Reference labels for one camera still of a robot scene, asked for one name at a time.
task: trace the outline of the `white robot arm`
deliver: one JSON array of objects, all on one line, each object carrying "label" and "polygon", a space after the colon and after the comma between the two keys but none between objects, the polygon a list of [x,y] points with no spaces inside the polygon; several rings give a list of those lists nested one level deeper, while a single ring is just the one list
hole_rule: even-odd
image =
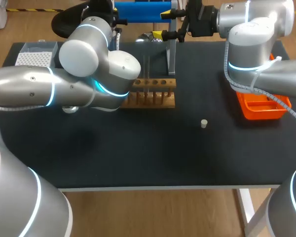
[{"label": "white robot arm", "polygon": [[111,36],[112,29],[105,20],[88,17],[60,49],[64,70],[0,68],[0,109],[49,105],[118,109],[141,66],[127,52],[109,51]]}]

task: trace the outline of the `blue object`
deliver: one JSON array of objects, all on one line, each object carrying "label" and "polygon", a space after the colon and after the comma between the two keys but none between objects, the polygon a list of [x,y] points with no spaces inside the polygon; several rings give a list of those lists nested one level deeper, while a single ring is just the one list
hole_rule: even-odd
[{"label": "blue object", "polygon": [[128,23],[170,23],[162,20],[160,14],[171,9],[170,1],[115,2],[120,19]]},{"label": "blue object", "polygon": [[[47,67],[47,69],[49,70],[50,74],[53,76],[54,75],[53,71],[49,67]],[[49,106],[51,104],[51,102],[54,99],[54,95],[55,95],[55,81],[54,81],[54,79],[52,79],[50,98],[49,98],[49,101],[46,106]]]},{"label": "blue object", "polygon": [[99,84],[97,81],[95,81],[95,86],[96,86],[96,88],[97,88],[97,90],[99,91],[99,92],[102,92],[102,93],[107,93],[107,94],[110,94],[110,95],[113,95],[113,96],[116,96],[116,97],[124,97],[124,96],[126,96],[126,95],[128,95],[129,94],[129,92],[127,92],[126,94],[122,94],[122,95],[120,95],[120,94],[115,94],[115,93],[113,93],[113,92],[110,92],[109,90],[107,90],[104,86],[102,86],[101,84]]}]

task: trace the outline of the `small white cylinder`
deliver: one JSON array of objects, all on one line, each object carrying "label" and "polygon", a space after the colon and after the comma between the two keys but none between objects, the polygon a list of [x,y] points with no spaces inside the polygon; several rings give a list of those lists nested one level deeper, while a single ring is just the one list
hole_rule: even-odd
[{"label": "small white cylinder", "polygon": [[207,125],[207,120],[206,119],[202,119],[202,121],[201,121],[201,127],[202,128],[205,128],[206,127],[206,125]]}]

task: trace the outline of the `table leg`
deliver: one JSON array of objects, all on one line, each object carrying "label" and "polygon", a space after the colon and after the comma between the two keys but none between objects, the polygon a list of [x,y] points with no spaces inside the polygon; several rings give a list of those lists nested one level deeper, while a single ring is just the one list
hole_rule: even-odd
[{"label": "table leg", "polygon": [[237,189],[246,237],[257,237],[266,226],[266,210],[272,191],[255,213],[249,189]]}]

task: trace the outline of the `glowing blue ring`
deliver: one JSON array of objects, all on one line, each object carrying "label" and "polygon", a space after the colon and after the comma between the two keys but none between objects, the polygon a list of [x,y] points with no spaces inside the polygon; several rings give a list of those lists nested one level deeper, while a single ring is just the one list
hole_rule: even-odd
[{"label": "glowing blue ring", "polygon": [[[47,67],[47,69],[49,70],[50,74],[51,74],[52,76],[54,76],[53,71],[52,71],[49,67]],[[49,105],[51,104],[51,102],[52,102],[53,99],[54,99],[54,95],[55,95],[55,81],[52,79],[52,81],[51,81],[51,93],[50,93],[50,98],[49,98],[49,101],[48,101],[48,103],[47,103],[46,106],[49,106]]]},{"label": "glowing blue ring", "polygon": [[265,65],[262,65],[262,66],[255,67],[255,68],[238,68],[238,67],[232,65],[230,62],[229,62],[229,66],[233,69],[240,70],[240,71],[254,71],[254,70],[259,70],[259,69],[265,67]]},{"label": "glowing blue ring", "polygon": [[36,181],[37,181],[37,198],[36,198],[36,203],[35,203],[35,207],[34,207],[34,210],[33,210],[33,213],[28,221],[28,223],[26,224],[24,230],[21,232],[21,234],[19,235],[19,237],[24,237],[26,235],[26,233],[29,231],[36,215],[37,215],[37,212],[38,212],[38,208],[39,208],[39,204],[40,204],[40,200],[41,200],[41,184],[40,184],[40,180],[39,180],[39,177],[38,175],[31,169],[29,168],[31,172],[33,172],[35,178],[36,178]]},{"label": "glowing blue ring", "polygon": [[113,92],[110,92],[109,90],[107,90],[104,86],[102,86],[101,84],[99,84],[97,81],[95,82],[96,84],[98,84],[100,86],[100,88],[105,91],[107,94],[113,95],[113,96],[117,96],[117,97],[124,97],[127,96],[129,94],[129,92],[127,92],[126,94],[115,94]]},{"label": "glowing blue ring", "polygon": [[296,174],[296,171],[294,172],[294,174],[293,174],[293,176],[292,176],[292,179],[291,179],[290,191],[291,191],[291,199],[292,199],[292,203],[293,203],[293,206],[294,206],[295,211],[296,211],[296,201],[295,201],[294,193],[293,193],[293,182],[294,182],[295,174]]},{"label": "glowing blue ring", "polygon": [[79,28],[79,27],[81,27],[81,26],[91,26],[92,28],[97,29],[97,30],[98,30],[99,32],[101,32],[101,34],[104,36],[105,41],[107,42],[107,47],[109,46],[108,39],[107,39],[107,37],[105,36],[105,34],[103,33],[103,31],[100,30],[100,28],[98,28],[98,27],[96,27],[96,26],[93,26],[93,25],[90,25],[90,24],[83,24],[83,25],[78,26],[77,28]]}]

